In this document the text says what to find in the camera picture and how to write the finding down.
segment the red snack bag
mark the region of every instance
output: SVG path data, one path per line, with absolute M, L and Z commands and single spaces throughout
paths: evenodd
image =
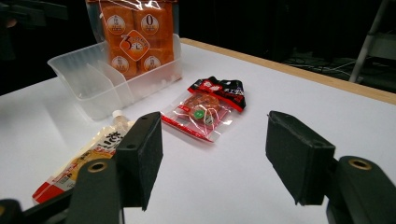
M 198 79 L 162 111 L 162 120 L 184 133 L 214 142 L 245 106 L 241 81 Z

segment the clear plastic container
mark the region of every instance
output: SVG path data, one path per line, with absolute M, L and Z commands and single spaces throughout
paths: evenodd
M 54 57 L 48 65 L 89 118 L 104 119 L 182 78 L 180 40 L 173 39 L 172 62 L 129 80 L 107 63 L 106 42 Z

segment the wooden table edge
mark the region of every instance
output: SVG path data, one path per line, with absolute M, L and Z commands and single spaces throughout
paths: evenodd
M 249 63 L 255 63 L 264 67 L 274 69 L 279 72 L 283 72 L 292 76 L 302 77 L 321 83 L 323 85 L 331 86 L 343 91 L 349 91 L 358 95 L 369 97 L 378 101 L 396 105 L 396 94 L 388 91 L 381 91 L 375 88 L 362 86 L 358 83 L 344 81 L 334 77 L 327 77 L 318 73 L 306 71 L 304 69 L 288 66 L 282 63 L 276 63 L 263 58 L 251 56 L 245 53 L 237 52 L 230 49 L 224 49 L 217 46 L 209 45 L 203 42 L 188 38 L 180 38 L 180 42 L 183 44 L 191 45 L 200 49 L 207 49 L 216 53 L 224 54 L 236 59 L 240 59 Z

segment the white table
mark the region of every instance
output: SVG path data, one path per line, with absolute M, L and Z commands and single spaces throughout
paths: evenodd
M 163 161 L 148 210 L 125 208 L 126 223 L 328 223 L 327 199 L 295 205 L 267 160 L 271 110 L 293 115 L 336 145 L 336 159 L 363 157 L 396 183 L 395 94 L 188 39 L 182 61 L 180 81 L 123 109 L 130 120 L 162 110 L 198 78 L 210 76 L 241 80 L 247 107 L 214 144 L 163 124 Z M 43 181 L 110 123 L 81 114 L 58 78 L 0 96 L 0 199 L 32 207 Z

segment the white tabletop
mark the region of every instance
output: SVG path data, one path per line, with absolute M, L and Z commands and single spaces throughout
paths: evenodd
M 267 114 L 288 113 L 337 149 L 396 182 L 396 105 L 182 44 L 183 78 L 123 109 L 130 120 L 161 111 L 199 78 L 239 79 L 247 107 L 214 143 L 163 124 L 163 161 L 148 210 L 126 223 L 328 223 L 323 205 L 295 205 L 265 156 Z M 111 117 L 92 121 L 53 78 L 0 96 L 0 199 L 32 207 L 32 194 Z

